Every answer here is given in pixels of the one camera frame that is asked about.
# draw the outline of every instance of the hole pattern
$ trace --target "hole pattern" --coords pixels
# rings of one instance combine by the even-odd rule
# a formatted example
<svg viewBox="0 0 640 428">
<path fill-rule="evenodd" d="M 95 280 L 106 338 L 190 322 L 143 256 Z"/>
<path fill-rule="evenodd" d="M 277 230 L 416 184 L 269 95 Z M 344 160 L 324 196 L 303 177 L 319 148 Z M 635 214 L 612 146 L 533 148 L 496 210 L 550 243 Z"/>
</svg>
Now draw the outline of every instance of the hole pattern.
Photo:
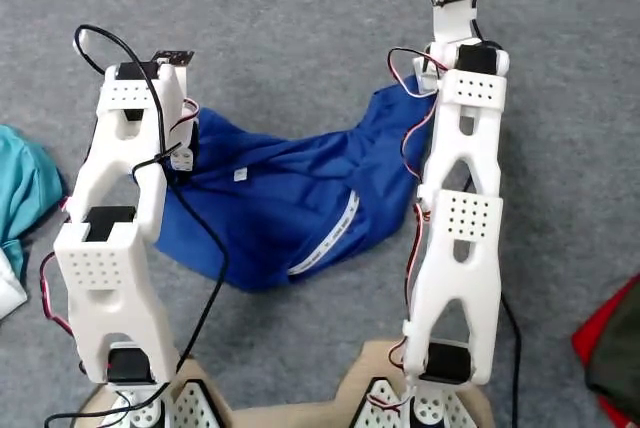
<svg viewBox="0 0 640 428">
<path fill-rule="evenodd" d="M 176 401 L 175 428 L 220 428 L 200 387 L 190 383 Z"/>
<path fill-rule="evenodd" d="M 449 420 L 450 428 L 473 428 L 475 422 L 453 393 L 433 391 L 416 399 L 414 413 L 426 426 L 440 426 L 444 418 Z"/>
<path fill-rule="evenodd" d="M 144 108 L 149 102 L 153 102 L 149 87 L 137 84 L 138 82 L 126 82 L 129 86 L 113 86 L 106 92 L 107 96 L 111 95 L 111 101 L 122 108 Z"/>
<path fill-rule="evenodd" d="M 498 100 L 501 93 L 490 75 L 460 74 L 454 89 L 454 93 L 457 93 L 455 97 L 457 99 L 453 100 L 454 102 L 469 106 L 499 108 L 493 100 Z"/>
<path fill-rule="evenodd" d="M 485 238 L 487 235 L 487 218 L 489 217 L 489 202 L 478 201 L 477 195 L 456 194 L 452 196 L 447 232 L 455 233 L 456 236 L 463 236 L 465 239 Z"/>
<path fill-rule="evenodd" d="M 87 289 L 114 289 L 123 283 L 119 260 L 114 252 L 70 253 L 64 267 L 71 279 Z"/>
</svg>

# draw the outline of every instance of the white plastic part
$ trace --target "white plastic part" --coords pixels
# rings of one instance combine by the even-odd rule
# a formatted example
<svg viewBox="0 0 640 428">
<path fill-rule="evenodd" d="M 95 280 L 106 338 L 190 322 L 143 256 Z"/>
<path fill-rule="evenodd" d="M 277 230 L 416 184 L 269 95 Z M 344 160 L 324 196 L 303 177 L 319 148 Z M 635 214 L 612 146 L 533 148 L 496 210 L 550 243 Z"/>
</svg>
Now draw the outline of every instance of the white plastic part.
<svg viewBox="0 0 640 428">
<path fill-rule="evenodd" d="M 502 112 L 506 89 L 507 80 L 504 77 L 449 70 L 443 78 L 440 96 L 442 104 L 491 108 Z"/>
<path fill-rule="evenodd" d="M 432 63 L 424 70 L 423 60 L 414 60 L 421 91 L 435 87 L 440 90 L 431 154 L 424 166 L 424 181 L 418 187 L 422 209 L 431 212 L 431 226 L 426 254 L 413 286 L 411 316 L 403 326 L 407 393 L 443 388 L 441 384 L 420 380 L 419 376 L 428 364 L 431 332 L 452 300 L 460 300 L 462 304 L 469 327 L 466 347 L 471 355 L 471 379 L 458 388 L 486 383 L 493 364 L 501 291 L 498 240 L 502 199 L 497 152 L 509 55 L 497 50 L 497 75 L 453 69 L 459 46 L 479 42 L 472 38 L 470 28 L 475 16 L 469 0 L 434 8 L 435 41 L 430 45 L 430 54 L 449 68 L 440 73 L 439 81 Z M 471 132 L 462 131 L 463 117 L 472 119 Z M 477 194 L 443 190 L 443 183 L 457 161 L 468 165 Z M 454 256 L 454 246 L 459 243 L 468 248 L 466 259 L 460 261 Z M 454 341 L 445 343 L 465 346 Z M 459 420 L 454 413 L 445 426 L 465 426 L 463 421 L 457 423 Z M 403 423 L 408 426 L 406 410 Z"/>
<path fill-rule="evenodd" d="M 433 7 L 433 35 L 440 43 L 452 43 L 473 36 L 471 20 L 476 18 L 476 9 L 471 0 L 461 0 L 444 6 Z"/>
<path fill-rule="evenodd" d="M 129 392 L 121 392 L 121 393 L 127 397 L 129 402 L 122 399 L 121 396 L 118 396 L 116 398 L 116 401 L 113 403 L 113 405 L 111 405 L 112 410 L 119 410 L 121 408 L 126 408 L 129 405 L 133 404 L 131 401 L 133 399 L 133 393 L 129 393 Z M 131 428 L 130 419 L 131 419 L 131 413 L 127 413 L 126 415 L 123 415 L 122 413 L 114 413 L 113 415 L 105 416 L 98 426 L 109 426 L 109 428 Z"/>
<path fill-rule="evenodd" d="M 391 384 L 387 380 L 376 380 L 368 394 L 385 403 L 399 403 L 398 395 L 393 391 Z M 400 415 L 398 411 L 383 410 L 366 401 L 362 405 L 360 412 L 356 415 L 353 428 L 399 428 Z"/>
<path fill-rule="evenodd" d="M 185 383 L 173 407 L 171 428 L 221 428 L 207 396 L 194 381 Z"/>
<path fill-rule="evenodd" d="M 403 415 L 408 416 L 410 403 L 403 406 Z M 446 428 L 476 428 L 476 423 L 453 391 L 442 391 L 422 385 L 414 398 L 413 411 L 424 426 L 444 425 Z"/>
<path fill-rule="evenodd" d="M 116 398 L 116 401 L 111 406 L 111 409 L 117 410 L 121 408 L 127 408 L 128 406 L 135 405 L 144 401 L 145 398 L 139 398 L 136 393 L 131 391 L 120 391 L 128 401 L 124 400 L 121 396 Z M 147 393 L 146 398 L 151 396 L 152 393 Z M 141 408 L 140 410 L 132 411 L 124 415 L 123 413 L 114 413 L 106 416 L 102 419 L 98 426 L 109 426 L 109 428 L 155 428 L 158 421 L 162 416 L 162 402 L 159 400 L 153 401 L 148 406 Z M 164 428 L 172 428 L 171 417 L 168 415 L 168 410 L 165 405 L 165 417 Z"/>
<path fill-rule="evenodd" d="M 431 155 L 425 163 L 424 183 L 418 198 L 424 211 L 458 160 L 465 161 L 478 193 L 497 196 L 500 188 L 498 139 L 504 109 L 506 79 L 467 71 L 449 70 L 436 102 Z M 460 130 L 460 118 L 474 121 L 471 135 Z"/>
<path fill-rule="evenodd" d="M 431 331 L 451 300 L 462 303 L 469 326 L 471 382 L 489 380 L 498 324 L 500 270 L 498 238 L 502 199 L 440 190 L 432 212 L 427 252 L 416 279 L 411 321 L 405 321 L 407 337 L 404 370 L 421 375 L 428 362 Z M 459 262 L 453 250 L 456 240 L 469 242 L 468 258 Z"/>
<path fill-rule="evenodd" d="M 155 428 L 162 417 L 162 402 L 155 400 L 148 406 L 132 411 L 129 415 L 131 428 Z"/>
<path fill-rule="evenodd" d="M 180 148 L 171 153 L 171 168 L 176 171 L 193 170 L 193 151 L 189 148 Z"/>
<path fill-rule="evenodd" d="M 65 223 L 54 250 L 69 293 L 69 322 L 89 379 L 106 381 L 107 336 L 122 333 L 145 352 L 155 381 L 170 381 L 178 352 L 151 286 L 142 230 L 135 221 L 115 223 L 108 241 L 85 242 L 88 231 L 87 223 Z"/>
<path fill-rule="evenodd" d="M 170 128 L 182 114 L 184 93 L 175 68 L 168 64 L 160 66 L 153 84 L 163 109 L 169 148 L 184 141 L 170 136 Z M 124 110 L 128 109 L 144 110 L 142 120 L 127 121 Z M 137 164 L 152 159 L 160 151 L 157 110 L 143 80 L 117 80 L 116 67 L 109 67 L 97 115 L 91 151 L 65 207 L 74 223 L 81 223 L 89 209 L 100 204 L 119 177 L 130 175 Z M 154 242 L 160 234 L 166 180 L 157 163 L 140 168 L 135 176 L 140 187 L 136 219 L 145 238 Z"/>
<path fill-rule="evenodd" d="M 0 248 L 0 320 L 27 301 L 27 294 Z"/>
</svg>

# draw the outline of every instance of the red and white wire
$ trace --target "red and white wire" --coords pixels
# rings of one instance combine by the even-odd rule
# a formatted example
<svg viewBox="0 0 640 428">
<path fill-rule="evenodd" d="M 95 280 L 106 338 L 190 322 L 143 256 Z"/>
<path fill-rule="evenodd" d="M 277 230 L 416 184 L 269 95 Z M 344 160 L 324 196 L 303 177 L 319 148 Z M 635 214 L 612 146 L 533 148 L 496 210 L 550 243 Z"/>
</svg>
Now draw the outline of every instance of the red and white wire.
<svg viewBox="0 0 640 428">
<path fill-rule="evenodd" d="M 411 399 L 411 396 L 405 396 L 404 399 L 397 403 L 387 403 L 386 401 L 378 398 L 376 395 L 367 394 L 367 401 L 373 406 L 380 408 L 382 411 L 395 411 L 400 414 L 400 407 Z"/>
<path fill-rule="evenodd" d="M 402 338 L 402 340 L 400 340 L 398 343 L 396 343 L 389 349 L 389 353 L 387 354 L 387 357 L 389 358 L 389 363 L 391 363 L 393 366 L 395 366 L 399 370 L 403 369 L 402 363 L 398 363 L 397 361 L 395 361 L 393 359 L 393 354 L 396 351 L 398 351 L 405 344 L 406 341 L 407 341 L 406 337 Z"/>
<path fill-rule="evenodd" d="M 413 205 L 413 211 L 416 214 L 416 234 L 413 239 L 413 246 L 411 247 L 411 254 L 409 255 L 409 260 L 407 261 L 407 270 L 404 278 L 404 301 L 407 305 L 408 312 L 411 311 L 411 289 L 413 288 L 411 279 L 413 278 L 413 270 L 416 265 L 416 259 L 418 257 L 420 245 L 422 244 L 422 237 L 424 235 L 424 223 L 425 221 L 429 221 L 428 215 L 425 215 L 425 213 L 422 211 L 420 203 L 415 203 Z"/>
<path fill-rule="evenodd" d="M 67 334 L 73 336 L 73 330 L 71 329 L 71 325 L 69 325 L 69 322 L 61 316 L 55 314 L 53 312 L 53 309 L 51 308 L 51 298 L 49 296 L 49 283 L 47 282 L 46 269 L 48 263 L 55 257 L 56 255 L 52 251 L 47 256 L 45 256 L 42 260 L 42 263 L 40 263 L 40 292 L 42 295 L 42 311 L 44 311 L 44 316 L 47 320 L 53 321 L 64 331 L 66 331 Z"/>
<path fill-rule="evenodd" d="M 389 71 L 391 72 L 391 75 L 393 76 L 393 78 L 400 84 L 400 86 L 402 86 L 404 91 L 406 91 L 407 94 L 409 96 L 411 96 L 412 98 L 428 98 L 431 95 L 434 95 L 438 90 L 434 90 L 434 91 L 431 91 L 429 93 L 414 93 L 413 91 L 411 91 L 409 89 L 409 87 L 406 85 L 406 83 L 402 79 L 402 76 L 400 76 L 400 74 L 398 73 L 398 70 L 396 70 L 395 66 L 393 65 L 393 54 L 396 51 L 402 51 L 402 52 L 405 52 L 405 53 L 413 53 L 414 55 L 422 56 L 423 58 L 426 58 L 427 60 L 432 62 L 436 66 L 437 69 L 442 70 L 442 71 L 447 71 L 448 68 L 446 66 L 444 66 L 442 63 L 440 63 L 438 60 L 433 58 L 428 53 L 425 53 L 424 51 L 418 51 L 418 50 L 414 50 L 412 48 L 403 48 L 403 47 L 400 47 L 400 46 L 396 46 L 395 48 L 391 48 L 389 50 L 389 53 L 387 54 L 387 66 L 389 67 Z"/>
<path fill-rule="evenodd" d="M 405 151 L 407 148 L 407 143 L 409 143 L 409 138 L 411 138 L 411 136 L 416 131 L 418 131 L 424 125 L 429 123 L 431 118 L 433 118 L 433 114 L 435 113 L 435 110 L 436 110 L 436 103 L 434 100 L 433 105 L 431 106 L 431 108 L 429 108 L 429 113 L 427 113 L 422 120 L 420 120 L 418 123 L 416 123 L 415 125 L 413 125 L 411 128 L 407 130 L 407 132 L 404 134 L 404 137 L 402 138 L 402 143 L 400 144 L 400 155 L 402 155 L 402 162 L 404 163 L 405 168 L 421 183 L 422 183 L 422 176 L 420 175 L 420 173 L 418 173 L 409 165 L 409 161 L 407 160 L 407 155 Z"/>
<path fill-rule="evenodd" d="M 193 108 L 193 111 L 188 115 L 183 116 L 178 121 L 176 121 L 176 123 L 171 127 L 171 130 L 169 131 L 172 131 L 175 127 L 177 127 L 178 125 L 186 121 L 193 120 L 196 116 L 200 114 L 200 105 L 198 104 L 197 101 L 192 100 L 191 98 L 185 98 L 183 103 L 186 105 L 190 105 Z"/>
</svg>

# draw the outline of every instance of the clothing label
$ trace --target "clothing label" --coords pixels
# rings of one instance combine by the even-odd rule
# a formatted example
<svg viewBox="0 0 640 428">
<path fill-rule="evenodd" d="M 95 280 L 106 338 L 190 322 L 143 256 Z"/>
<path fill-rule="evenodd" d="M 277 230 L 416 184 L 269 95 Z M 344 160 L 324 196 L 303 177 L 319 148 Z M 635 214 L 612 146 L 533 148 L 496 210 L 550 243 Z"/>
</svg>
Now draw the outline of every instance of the clothing label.
<svg viewBox="0 0 640 428">
<path fill-rule="evenodd" d="M 322 240 L 322 242 L 316 247 L 315 250 L 311 252 L 309 256 L 307 256 L 296 266 L 292 266 L 291 268 L 289 268 L 289 276 L 304 273 L 309 268 L 313 267 L 313 265 L 315 265 L 318 260 L 320 260 L 329 252 L 333 245 L 335 245 L 340 237 L 344 235 L 345 231 L 347 231 L 349 225 L 351 225 L 351 222 L 356 217 L 356 212 L 358 211 L 359 204 L 360 198 L 355 191 L 351 190 L 349 201 L 347 202 L 347 207 L 344 209 L 344 213 L 342 213 L 342 216 L 338 220 L 338 223 L 336 223 L 336 225 L 331 229 L 325 239 Z"/>
<path fill-rule="evenodd" d="M 233 181 L 244 181 L 247 179 L 247 168 L 238 168 L 233 172 Z"/>
</svg>

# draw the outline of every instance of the white bracket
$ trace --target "white bracket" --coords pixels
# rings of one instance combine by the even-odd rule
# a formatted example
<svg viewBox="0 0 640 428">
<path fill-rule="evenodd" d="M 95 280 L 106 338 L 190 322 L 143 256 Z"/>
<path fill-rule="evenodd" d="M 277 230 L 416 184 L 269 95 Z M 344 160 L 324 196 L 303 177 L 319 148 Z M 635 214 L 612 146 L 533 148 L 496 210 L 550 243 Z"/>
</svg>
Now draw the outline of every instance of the white bracket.
<svg viewBox="0 0 640 428">
<path fill-rule="evenodd" d="M 427 251 L 413 287 L 411 316 L 403 326 L 408 393 L 414 389 L 442 388 L 419 377 L 428 365 L 432 330 L 452 300 L 460 300 L 469 327 L 466 348 L 471 358 L 471 375 L 458 388 L 469 383 L 486 383 L 493 364 L 501 291 L 498 240 L 502 199 L 497 153 L 509 57 L 504 51 L 496 51 L 497 75 L 453 68 L 459 46 L 479 42 L 470 31 L 473 18 L 475 11 L 469 0 L 435 7 L 436 41 L 430 54 L 449 70 L 436 73 L 428 66 L 423 72 L 424 60 L 414 60 L 421 89 L 435 84 L 439 94 L 431 154 L 424 166 L 424 181 L 417 190 L 422 209 L 431 212 L 431 224 Z M 449 30 L 449 34 L 445 35 L 443 30 Z M 462 132 L 463 117 L 472 119 L 471 133 Z M 459 160 L 468 165 L 477 194 L 443 189 Z M 458 261 L 454 256 L 457 242 L 468 245 L 464 260 Z M 460 346 L 457 342 L 447 343 Z"/>
<path fill-rule="evenodd" d="M 484 384 L 489 380 L 500 303 L 501 216 L 501 198 L 438 192 L 427 253 L 414 285 L 411 320 L 403 327 L 407 337 L 403 363 L 408 376 L 424 373 L 431 331 L 449 301 L 458 299 L 469 325 L 470 381 Z M 456 240 L 470 243 L 463 262 L 453 254 Z"/>
<path fill-rule="evenodd" d="M 69 293 L 69 322 L 94 383 L 106 381 L 107 336 L 127 335 L 149 358 L 156 383 L 171 381 L 178 352 L 151 286 L 141 229 L 115 223 L 106 242 L 84 241 L 88 223 L 65 223 L 54 242 Z"/>
<path fill-rule="evenodd" d="M 424 211 L 458 160 L 469 165 L 478 193 L 497 196 L 500 188 L 498 138 L 504 110 L 506 78 L 449 70 L 436 102 L 431 155 L 424 166 L 424 183 L 418 198 Z M 460 130 L 460 118 L 473 119 L 471 135 Z"/>
<path fill-rule="evenodd" d="M 171 127 L 182 116 L 185 98 L 176 69 L 169 64 L 160 65 L 158 79 L 152 83 L 164 114 L 167 148 L 178 142 L 188 146 L 192 122 L 171 132 Z M 128 121 L 125 110 L 143 110 L 142 119 Z M 96 113 L 98 120 L 91 150 L 66 204 L 73 223 L 81 223 L 119 177 L 130 175 L 133 167 L 160 151 L 157 109 L 145 81 L 118 80 L 116 66 L 109 67 Z M 136 172 L 136 181 L 140 187 L 136 219 L 145 238 L 153 242 L 160 234 L 166 180 L 160 165 L 152 163 Z"/>
</svg>

